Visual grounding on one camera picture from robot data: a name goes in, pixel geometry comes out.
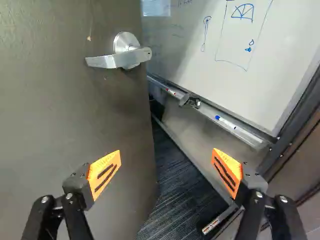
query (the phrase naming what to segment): silver door handle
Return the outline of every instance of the silver door handle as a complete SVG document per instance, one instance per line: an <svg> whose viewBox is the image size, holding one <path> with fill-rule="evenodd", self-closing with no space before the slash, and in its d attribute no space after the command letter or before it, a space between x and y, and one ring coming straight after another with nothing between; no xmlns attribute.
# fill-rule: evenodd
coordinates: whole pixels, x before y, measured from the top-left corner
<svg viewBox="0 0 320 240"><path fill-rule="evenodd" d="M86 57L85 61L89 67L126 70L148 61L152 57L149 47L140 47L140 43L130 32L122 31L113 40L113 51L115 54Z"/></svg>

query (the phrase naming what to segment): whiteboard drawing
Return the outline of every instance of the whiteboard drawing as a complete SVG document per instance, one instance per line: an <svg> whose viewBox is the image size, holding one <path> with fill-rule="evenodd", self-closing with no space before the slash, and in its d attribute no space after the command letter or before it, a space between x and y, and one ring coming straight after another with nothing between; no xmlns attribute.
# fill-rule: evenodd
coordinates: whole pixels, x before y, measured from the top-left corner
<svg viewBox="0 0 320 240"><path fill-rule="evenodd" d="M207 33L208 33L208 26L209 26L209 21L211 20L211 16L206 16L203 19L203 23L204 23L204 40L203 40L203 44L201 46L201 52L204 52L206 49L206 38L207 38Z"/></svg>
<svg viewBox="0 0 320 240"><path fill-rule="evenodd" d="M231 15L233 19L249 19L254 22L254 9L255 6L251 3L245 3L240 6L236 6L234 12Z"/></svg>
<svg viewBox="0 0 320 240"><path fill-rule="evenodd" d="M226 1L216 62L247 71L274 0Z"/></svg>

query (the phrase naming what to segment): blue marker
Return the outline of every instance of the blue marker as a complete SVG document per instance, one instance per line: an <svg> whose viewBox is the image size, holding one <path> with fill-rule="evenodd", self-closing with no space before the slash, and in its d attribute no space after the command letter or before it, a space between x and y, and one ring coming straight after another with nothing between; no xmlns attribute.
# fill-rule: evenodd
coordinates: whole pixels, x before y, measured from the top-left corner
<svg viewBox="0 0 320 240"><path fill-rule="evenodd" d="M232 128L233 130L235 130L237 128L236 125L234 125L233 123L229 122L228 120L225 120L224 118L220 117L219 115L216 115L215 119L218 120L218 121L221 121L222 123L224 123L228 127Z"/></svg>

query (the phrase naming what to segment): black metal arm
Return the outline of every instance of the black metal arm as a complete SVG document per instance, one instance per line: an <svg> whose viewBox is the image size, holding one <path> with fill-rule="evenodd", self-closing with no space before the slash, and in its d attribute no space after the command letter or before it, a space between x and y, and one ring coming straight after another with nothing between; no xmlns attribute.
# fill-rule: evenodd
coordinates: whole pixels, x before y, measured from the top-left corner
<svg viewBox="0 0 320 240"><path fill-rule="evenodd" d="M68 193L54 198L38 198L31 208L21 240L56 240L58 228L65 219L71 240L93 240L80 195Z"/></svg>
<svg viewBox="0 0 320 240"><path fill-rule="evenodd" d="M263 216L271 225L273 240L307 240L295 202L286 196L271 198L252 189L243 203L245 208L235 240L256 240Z"/></svg>

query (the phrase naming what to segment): floor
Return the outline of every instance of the floor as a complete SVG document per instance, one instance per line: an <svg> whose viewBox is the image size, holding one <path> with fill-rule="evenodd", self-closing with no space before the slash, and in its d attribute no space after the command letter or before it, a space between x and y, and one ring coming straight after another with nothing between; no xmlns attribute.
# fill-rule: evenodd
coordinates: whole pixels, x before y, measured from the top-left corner
<svg viewBox="0 0 320 240"><path fill-rule="evenodd" d="M201 240L197 222L228 205L154 121L152 131L159 196L136 240Z"/></svg>

